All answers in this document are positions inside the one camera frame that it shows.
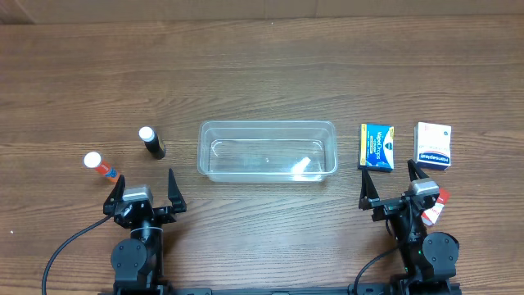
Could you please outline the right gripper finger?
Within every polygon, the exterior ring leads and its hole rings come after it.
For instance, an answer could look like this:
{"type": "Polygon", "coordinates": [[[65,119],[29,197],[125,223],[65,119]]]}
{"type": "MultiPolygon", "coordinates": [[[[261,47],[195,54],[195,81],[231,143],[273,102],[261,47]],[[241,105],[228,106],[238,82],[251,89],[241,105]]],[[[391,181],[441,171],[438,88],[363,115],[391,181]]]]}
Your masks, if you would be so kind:
{"type": "Polygon", "coordinates": [[[367,169],[362,169],[361,191],[359,196],[359,209],[370,210],[379,202],[380,197],[367,169]]]}
{"type": "Polygon", "coordinates": [[[409,178],[411,181],[418,179],[427,179],[428,175],[417,165],[413,159],[407,161],[409,178]]]}

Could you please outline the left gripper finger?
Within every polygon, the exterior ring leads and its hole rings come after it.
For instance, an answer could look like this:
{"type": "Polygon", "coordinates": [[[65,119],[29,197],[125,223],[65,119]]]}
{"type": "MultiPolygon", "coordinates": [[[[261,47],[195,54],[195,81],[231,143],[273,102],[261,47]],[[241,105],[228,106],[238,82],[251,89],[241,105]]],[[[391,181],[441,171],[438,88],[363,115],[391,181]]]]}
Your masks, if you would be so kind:
{"type": "Polygon", "coordinates": [[[169,168],[168,173],[168,199],[171,201],[173,213],[182,213],[187,211],[187,204],[178,188],[174,171],[169,168]]]}
{"type": "Polygon", "coordinates": [[[115,187],[112,189],[110,195],[107,197],[103,204],[104,215],[114,215],[117,205],[122,202],[122,197],[125,190],[125,178],[120,175],[115,187]]]}

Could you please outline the red Panadol box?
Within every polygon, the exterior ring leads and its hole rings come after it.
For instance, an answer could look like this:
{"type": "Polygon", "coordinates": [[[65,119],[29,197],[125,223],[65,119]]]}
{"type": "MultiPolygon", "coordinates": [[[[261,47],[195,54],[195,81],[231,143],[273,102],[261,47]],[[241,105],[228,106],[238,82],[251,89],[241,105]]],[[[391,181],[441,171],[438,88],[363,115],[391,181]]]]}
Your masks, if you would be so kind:
{"type": "Polygon", "coordinates": [[[449,198],[450,193],[447,190],[441,188],[440,195],[436,199],[435,205],[432,208],[425,210],[422,214],[422,222],[424,225],[433,226],[436,224],[441,212],[445,207],[445,204],[449,201],[449,198]]]}

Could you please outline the white blue Hansaplast box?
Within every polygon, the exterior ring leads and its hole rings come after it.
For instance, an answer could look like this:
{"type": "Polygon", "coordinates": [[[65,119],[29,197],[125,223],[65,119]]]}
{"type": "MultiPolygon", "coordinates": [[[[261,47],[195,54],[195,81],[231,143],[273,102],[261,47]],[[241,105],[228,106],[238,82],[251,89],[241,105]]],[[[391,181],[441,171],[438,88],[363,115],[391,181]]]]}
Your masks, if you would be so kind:
{"type": "Polygon", "coordinates": [[[414,127],[415,163],[433,170],[451,167],[451,134],[449,125],[418,122],[414,127]]]}

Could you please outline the orange tube white cap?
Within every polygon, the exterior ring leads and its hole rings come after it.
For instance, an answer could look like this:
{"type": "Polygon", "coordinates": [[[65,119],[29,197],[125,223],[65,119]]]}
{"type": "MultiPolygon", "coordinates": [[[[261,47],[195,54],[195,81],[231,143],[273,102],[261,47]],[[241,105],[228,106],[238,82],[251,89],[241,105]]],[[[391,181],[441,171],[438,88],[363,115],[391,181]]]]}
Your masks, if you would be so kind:
{"type": "Polygon", "coordinates": [[[107,162],[99,152],[88,152],[84,156],[84,165],[89,169],[95,170],[113,183],[116,183],[120,177],[120,173],[115,167],[107,162]]]}

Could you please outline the blue yellow VapoDrops box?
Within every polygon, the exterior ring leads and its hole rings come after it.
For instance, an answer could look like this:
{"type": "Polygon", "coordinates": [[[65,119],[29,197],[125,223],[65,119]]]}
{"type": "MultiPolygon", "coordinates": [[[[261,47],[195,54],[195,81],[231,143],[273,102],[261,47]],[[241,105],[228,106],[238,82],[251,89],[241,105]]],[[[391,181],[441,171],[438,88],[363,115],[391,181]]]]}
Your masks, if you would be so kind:
{"type": "Polygon", "coordinates": [[[392,172],[395,129],[389,125],[361,124],[359,131],[359,168],[392,172]]]}

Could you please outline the black tube white cap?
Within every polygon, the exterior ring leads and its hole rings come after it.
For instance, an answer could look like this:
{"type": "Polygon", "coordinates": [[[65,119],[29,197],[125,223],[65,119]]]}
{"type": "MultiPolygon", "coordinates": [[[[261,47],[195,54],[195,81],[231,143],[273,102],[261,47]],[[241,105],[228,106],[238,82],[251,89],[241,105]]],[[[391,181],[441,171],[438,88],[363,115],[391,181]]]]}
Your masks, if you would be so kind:
{"type": "Polygon", "coordinates": [[[144,142],[146,149],[155,159],[160,160],[165,157],[165,146],[160,140],[157,132],[152,127],[141,127],[138,131],[138,136],[144,142]]]}

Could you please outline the clear plastic container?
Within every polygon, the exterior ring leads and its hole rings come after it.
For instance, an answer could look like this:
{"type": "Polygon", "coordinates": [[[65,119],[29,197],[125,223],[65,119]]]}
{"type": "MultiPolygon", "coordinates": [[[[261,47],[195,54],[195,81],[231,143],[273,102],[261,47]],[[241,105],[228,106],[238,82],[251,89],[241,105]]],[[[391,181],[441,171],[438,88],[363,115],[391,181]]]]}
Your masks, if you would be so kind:
{"type": "Polygon", "coordinates": [[[328,120],[209,120],[199,130],[197,169],[214,182],[322,182],[337,166],[328,120]]]}

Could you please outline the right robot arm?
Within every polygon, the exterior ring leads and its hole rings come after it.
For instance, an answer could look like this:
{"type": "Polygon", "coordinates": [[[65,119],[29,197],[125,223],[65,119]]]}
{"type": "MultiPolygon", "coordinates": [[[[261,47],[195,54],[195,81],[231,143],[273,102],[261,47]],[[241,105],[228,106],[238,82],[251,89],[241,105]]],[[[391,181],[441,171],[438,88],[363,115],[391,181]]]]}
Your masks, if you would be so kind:
{"type": "Polygon", "coordinates": [[[459,241],[444,232],[428,233],[422,214],[436,205],[440,187],[417,164],[408,161],[410,184],[399,197],[382,200],[367,169],[362,169],[359,209],[371,210],[374,222],[385,221],[396,246],[368,262],[348,287],[349,294],[460,294],[456,275],[459,241]],[[387,284],[360,281],[364,272],[382,258],[398,252],[404,273],[392,275],[387,284]]]}

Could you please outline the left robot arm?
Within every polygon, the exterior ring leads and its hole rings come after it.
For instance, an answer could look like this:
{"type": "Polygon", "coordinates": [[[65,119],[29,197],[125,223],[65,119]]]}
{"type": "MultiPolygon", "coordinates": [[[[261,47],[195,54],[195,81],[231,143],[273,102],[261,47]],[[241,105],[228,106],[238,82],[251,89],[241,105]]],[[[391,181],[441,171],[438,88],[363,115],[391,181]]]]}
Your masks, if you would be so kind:
{"type": "Polygon", "coordinates": [[[104,202],[103,213],[130,231],[130,237],[111,253],[114,294],[175,293],[171,282],[164,279],[162,226],[174,223],[175,216],[187,210],[187,204],[172,170],[168,172],[167,198],[169,206],[154,207],[149,186],[127,188],[120,176],[104,202]]]}

